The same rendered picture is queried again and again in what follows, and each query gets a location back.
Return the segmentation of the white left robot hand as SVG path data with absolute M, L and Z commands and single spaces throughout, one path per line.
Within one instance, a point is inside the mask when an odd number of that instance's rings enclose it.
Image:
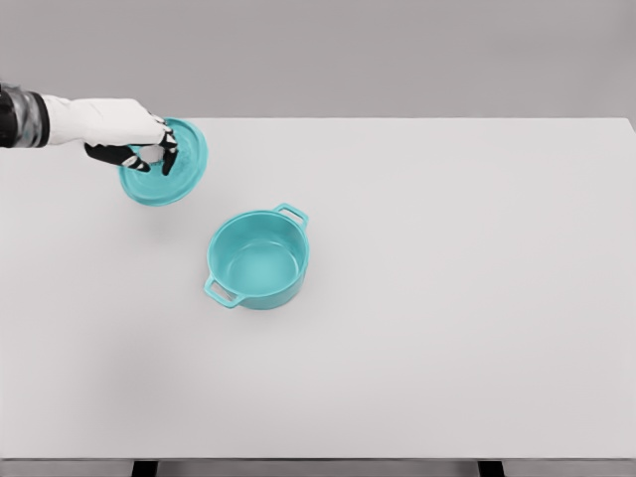
M 85 120 L 81 140 L 86 154 L 100 162 L 148 173 L 151 166 L 131 146 L 163 150 L 162 175 L 168 176 L 178 157 L 178 142 L 166 120 L 135 99 L 95 99 L 95 115 Z

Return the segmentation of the teal pot lid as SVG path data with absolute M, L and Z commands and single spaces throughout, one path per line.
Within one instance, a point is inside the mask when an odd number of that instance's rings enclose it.
M 119 170 L 125 194 L 135 202 L 152 207 L 175 203 L 187 196 L 202 179 L 208 163 L 208 144 L 201 130 L 190 121 L 166 117 L 178 143 L 178 156 L 170 174 L 162 173 L 162 150 L 159 162 L 150 165 L 148 173 L 128 168 Z

